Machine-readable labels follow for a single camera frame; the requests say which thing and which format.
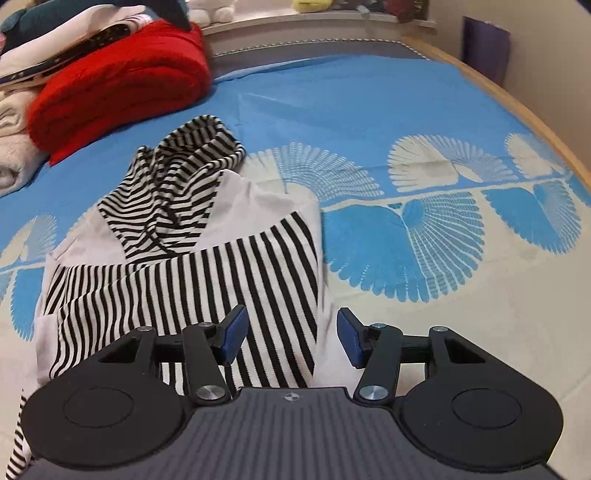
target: white plush toy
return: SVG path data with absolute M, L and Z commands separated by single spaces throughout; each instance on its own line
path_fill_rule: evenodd
M 237 0 L 189 0 L 189 20 L 207 27 L 212 23 L 229 23 L 234 20 Z

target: folded cloth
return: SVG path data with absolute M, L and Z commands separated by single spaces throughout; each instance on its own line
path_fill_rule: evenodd
M 0 100 L 0 137 L 17 134 L 27 126 L 26 113 L 35 98 L 36 89 L 9 93 Z
M 152 15 L 154 14 L 143 13 L 119 20 L 94 36 L 82 40 L 80 43 L 62 51 L 46 61 L 21 70 L 20 72 L 0 77 L 0 90 L 29 89 L 32 86 L 47 83 L 49 78 L 73 61 L 81 59 L 89 53 L 92 53 L 99 48 L 106 47 L 122 38 L 129 37 L 131 34 L 141 30 L 147 24 L 152 23 L 154 21 Z
M 165 9 L 167 13 L 178 10 L 180 14 L 187 12 L 184 0 L 138 1 L 148 7 L 154 4 L 154 10 L 158 11 Z M 132 7 L 135 2 L 136 0 L 114 0 L 109 3 L 113 4 L 112 7 L 119 8 Z M 51 0 L 33 8 L 18 10 L 0 25 L 0 32 L 5 36 L 5 44 L 1 51 L 6 53 L 20 47 L 49 33 L 85 10 L 97 5 L 104 6 L 106 3 L 105 0 Z
M 24 187 L 47 154 L 26 133 L 0 138 L 0 197 Z
M 97 5 L 88 8 L 49 33 L 3 54 L 0 57 L 0 77 L 33 67 L 92 37 L 109 25 L 144 10 L 143 5 L 123 8 Z
M 158 20 L 58 72 L 31 105 L 27 129 L 55 165 L 121 125 L 186 108 L 210 85 L 199 28 Z

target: mattress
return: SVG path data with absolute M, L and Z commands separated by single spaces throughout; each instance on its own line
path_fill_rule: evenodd
M 232 71 L 205 101 L 122 128 L 0 199 L 5 458 L 33 360 L 45 254 L 119 183 L 138 146 L 210 113 L 249 152 L 241 175 L 318 198 L 338 306 L 408 335 L 449 326 L 541 384 L 565 417 L 551 465 L 586 479 L 591 195 L 458 70 L 414 57 L 324 56 Z M 329 343 L 315 384 L 352 388 L 360 372 L 336 335 Z M 422 379 L 420 366 L 404 366 L 398 392 Z

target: wooden bed frame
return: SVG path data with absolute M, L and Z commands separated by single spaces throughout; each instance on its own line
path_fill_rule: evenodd
M 357 12 L 286 15 L 278 12 L 277 15 L 267 14 L 258 18 L 254 16 L 231 24 L 213 25 L 205 28 L 203 33 L 213 56 L 242 48 L 319 39 L 401 41 L 427 58 L 455 65 L 465 78 L 494 98 L 544 140 L 591 192 L 591 171 L 531 110 L 484 75 L 422 40 L 433 33 L 433 28 L 433 22 L 425 21 L 399 24 L 390 15 L 361 15 Z

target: yellow plush toy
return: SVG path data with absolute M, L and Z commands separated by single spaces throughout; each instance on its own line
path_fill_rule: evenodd
M 327 10 L 332 0 L 293 0 L 291 7 L 298 13 L 309 14 Z

